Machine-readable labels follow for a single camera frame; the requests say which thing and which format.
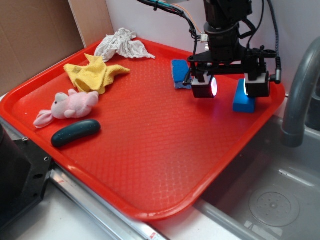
yellow towel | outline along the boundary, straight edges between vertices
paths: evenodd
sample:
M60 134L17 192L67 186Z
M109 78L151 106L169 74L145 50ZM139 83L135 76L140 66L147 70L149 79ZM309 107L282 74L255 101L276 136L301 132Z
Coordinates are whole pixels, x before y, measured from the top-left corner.
M84 55L89 61L87 66L66 64L63 67L79 92L97 91L100 95L104 94L105 87L114 82L115 76L130 72L130 69L120 65L107 66L102 56Z

black wire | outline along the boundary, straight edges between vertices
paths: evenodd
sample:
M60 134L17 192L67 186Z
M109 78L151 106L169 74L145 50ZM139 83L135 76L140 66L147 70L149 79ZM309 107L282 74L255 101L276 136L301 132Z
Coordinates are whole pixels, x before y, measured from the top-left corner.
M161 9L162 11L165 11L167 13L175 14L175 15L178 15L178 16L184 18L189 24L189 27L190 27L189 32L191 34L191 37L194 39L193 55L196 54L196 52L197 52L197 43L200 41L201 36L197 35L197 31L196 31L196 28L195 28L193 22L186 16L184 11L182 11L179 8L174 7L172 5L164 6L164 5L158 4L157 2L152 2L152 1L149 1L149 0L137 0L137 1L142 3L142 4L154 7L155 10Z
M259 22L258 27L256 28L256 30L254 31L254 33L253 33L253 34L251 35L251 37L249 38L248 43L246 44L246 48L247 48L247 49L250 49L251 39L254 37L254 35L256 34L256 32L258 31L258 29L259 29L260 26L261 26L262 20L263 20L263 18L264 18L264 12L265 12L265 0L262 0L262 11L261 11L260 22Z
M276 52L276 56L279 57L279 30L278 30L278 25L277 25L277 20L276 20L276 14L275 14L275 10L274 10L274 6L271 2L271 0L267 0L268 4L269 4L269 8L270 8L270 12L271 12L271 16L272 16L272 21L273 21L273 26L274 26L274 32L275 32L275 52Z

crumpled white rag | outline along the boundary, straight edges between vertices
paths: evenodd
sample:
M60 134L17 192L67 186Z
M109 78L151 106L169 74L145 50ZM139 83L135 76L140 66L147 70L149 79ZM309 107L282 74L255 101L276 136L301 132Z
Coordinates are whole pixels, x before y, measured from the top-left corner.
M103 61L108 62L116 53L125 58L152 58L156 57L148 53L144 44L135 39L134 31L120 28L114 35L107 35L96 48L94 55L102 56Z

plastic tray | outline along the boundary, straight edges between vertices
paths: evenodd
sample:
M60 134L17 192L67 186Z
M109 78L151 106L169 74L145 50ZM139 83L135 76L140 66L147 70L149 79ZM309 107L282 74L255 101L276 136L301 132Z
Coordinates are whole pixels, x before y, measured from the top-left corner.
M40 110L50 109L58 92L74 88L63 66L88 64L99 43L78 52L8 93L0 115L36 142L55 162L124 214L143 221L165 219L192 205L285 97L282 85L256 101L254 113L233 112L239 76L218 76L215 99L197 99L192 90L175 89L171 61L189 52L142 40L156 59L125 59L107 65L131 69L118 75L87 117L101 131L54 148L58 130L79 119L33 126Z

pink stuffed bunny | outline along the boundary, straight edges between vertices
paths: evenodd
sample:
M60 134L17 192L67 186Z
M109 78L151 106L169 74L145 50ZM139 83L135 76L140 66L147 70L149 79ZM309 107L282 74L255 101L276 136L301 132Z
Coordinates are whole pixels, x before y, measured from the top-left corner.
M68 94L59 92L55 95L55 101L51 106L51 110L41 110L34 121L36 128L41 129L49 125L54 118L56 119L78 119L85 117L91 112L99 101L97 91L76 92L70 89Z

